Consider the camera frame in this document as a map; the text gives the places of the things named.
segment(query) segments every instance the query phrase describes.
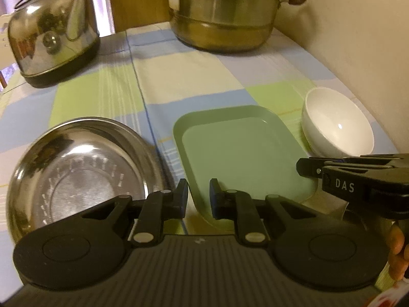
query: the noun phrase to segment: stainless steel kettle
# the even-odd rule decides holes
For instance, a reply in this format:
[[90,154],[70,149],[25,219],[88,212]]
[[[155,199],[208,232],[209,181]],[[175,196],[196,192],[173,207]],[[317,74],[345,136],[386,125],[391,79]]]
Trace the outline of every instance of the stainless steel kettle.
[[93,0],[21,0],[15,8],[8,27],[10,47],[32,86],[55,84],[97,54]]

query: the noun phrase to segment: green tray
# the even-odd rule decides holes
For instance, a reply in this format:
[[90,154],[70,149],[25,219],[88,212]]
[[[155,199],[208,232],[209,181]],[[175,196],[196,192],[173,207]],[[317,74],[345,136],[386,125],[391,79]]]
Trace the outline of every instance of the green tray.
[[183,115],[173,137],[196,209],[212,225],[233,229],[211,215],[209,181],[254,199],[278,194],[296,202],[308,199],[316,180],[298,175],[295,165],[307,157],[281,119],[261,106],[237,106]]

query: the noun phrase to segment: black clamp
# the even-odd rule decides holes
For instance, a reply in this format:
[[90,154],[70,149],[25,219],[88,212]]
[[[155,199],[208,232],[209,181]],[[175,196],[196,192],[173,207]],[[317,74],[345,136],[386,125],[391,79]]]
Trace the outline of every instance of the black clamp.
[[322,190],[393,220],[409,218],[409,154],[301,158],[297,172]]
[[133,248],[159,243],[163,222],[185,217],[187,196],[185,179],[174,192],[154,192],[146,200],[117,196],[24,236],[14,265],[24,283],[53,290],[94,284],[118,270]]
[[210,180],[210,204],[214,219],[231,219],[235,224],[236,237],[242,245],[263,247],[268,235],[260,215],[248,193],[239,190],[222,191],[217,179]]

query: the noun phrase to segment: tablecloth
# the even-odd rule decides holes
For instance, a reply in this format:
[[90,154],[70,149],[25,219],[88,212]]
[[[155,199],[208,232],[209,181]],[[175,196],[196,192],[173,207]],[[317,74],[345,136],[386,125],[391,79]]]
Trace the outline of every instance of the tablecloth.
[[[316,86],[352,99],[375,135],[374,153],[397,150],[354,94],[307,51],[273,30],[258,50],[217,55],[177,40],[169,23],[132,28],[101,39],[98,56],[71,79],[35,89],[16,73],[0,95],[0,300],[20,285],[12,264],[5,205],[14,167],[47,129],[82,116],[120,121],[157,148],[169,168],[169,183],[185,176],[172,128],[183,114],[202,109],[261,105],[276,113],[304,148],[300,119],[303,100]],[[189,198],[179,233],[216,233],[197,214]]]

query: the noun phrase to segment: kettle base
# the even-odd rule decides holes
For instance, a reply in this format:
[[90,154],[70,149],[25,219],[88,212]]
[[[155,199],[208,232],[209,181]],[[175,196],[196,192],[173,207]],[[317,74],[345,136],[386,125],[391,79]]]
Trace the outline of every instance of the kettle base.
[[258,48],[270,37],[273,24],[228,26],[173,15],[171,28],[189,46],[216,53],[238,53]]
[[81,55],[77,56],[73,60],[58,66],[50,71],[46,71],[40,75],[26,76],[21,74],[24,79],[36,88],[44,88],[55,85],[58,82],[68,79],[74,75],[77,71],[86,66],[98,53],[101,39],[98,37],[95,42],[89,46]]

